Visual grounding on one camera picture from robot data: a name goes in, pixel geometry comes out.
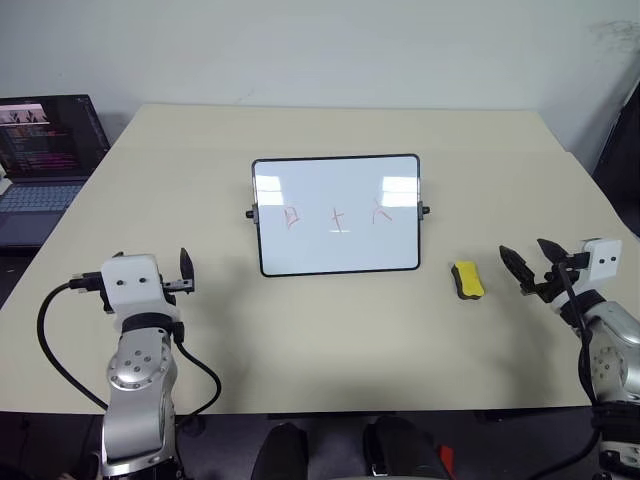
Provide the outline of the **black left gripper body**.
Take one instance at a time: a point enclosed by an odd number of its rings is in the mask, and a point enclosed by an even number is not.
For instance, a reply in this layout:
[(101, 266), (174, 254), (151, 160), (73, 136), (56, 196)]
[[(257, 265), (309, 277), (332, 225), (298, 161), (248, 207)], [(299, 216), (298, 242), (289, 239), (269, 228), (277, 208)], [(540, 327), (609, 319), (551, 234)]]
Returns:
[(186, 279), (178, 279), (170, 282), (165, 282), (163, 279), (161, 279), (161, 287), (165, 300), (169, 304), (175, 306), (176, 293), (191, 294), (195, 292), (195, 278), (194, 275), (191, 275)]

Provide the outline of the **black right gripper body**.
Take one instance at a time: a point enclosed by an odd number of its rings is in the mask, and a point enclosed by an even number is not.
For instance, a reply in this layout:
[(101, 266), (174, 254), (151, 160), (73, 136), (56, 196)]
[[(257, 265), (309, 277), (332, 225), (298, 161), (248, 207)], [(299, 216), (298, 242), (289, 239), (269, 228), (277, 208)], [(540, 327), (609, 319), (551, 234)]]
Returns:
[(579, 271), (588, 266), (589, 260), (589, 253), (578, 253), (552, 260), (551, 270), (544, 275), (545, 281), (542, 283), (535, 282), (534, 272), (523, 262), (520, 267), (522, 279), (519, 280), (521, 293), (523, 295), (535, 294), (545, 303), (550, 303), (566, 291), (561, 272), (566, 274), (568, 283), (573, 285), (579, 277)]

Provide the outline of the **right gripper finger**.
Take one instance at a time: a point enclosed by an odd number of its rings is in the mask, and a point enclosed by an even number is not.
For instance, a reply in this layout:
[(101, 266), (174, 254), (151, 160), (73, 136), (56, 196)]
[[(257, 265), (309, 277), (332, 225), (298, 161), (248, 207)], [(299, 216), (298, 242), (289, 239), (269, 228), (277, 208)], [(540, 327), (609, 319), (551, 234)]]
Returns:
[(538, 238), (537, 243), (541, 248), (544, 256), (551, 263), (563, 263), (566, 260), (566, 250), (559, 244), (551, 240), (542, 238)]
[(513, 249), (499, 246), (500, 257), (507, 270), (518, 281), (522, 293), (534, 292), (534, 272), (526, 265), (526, 261)]

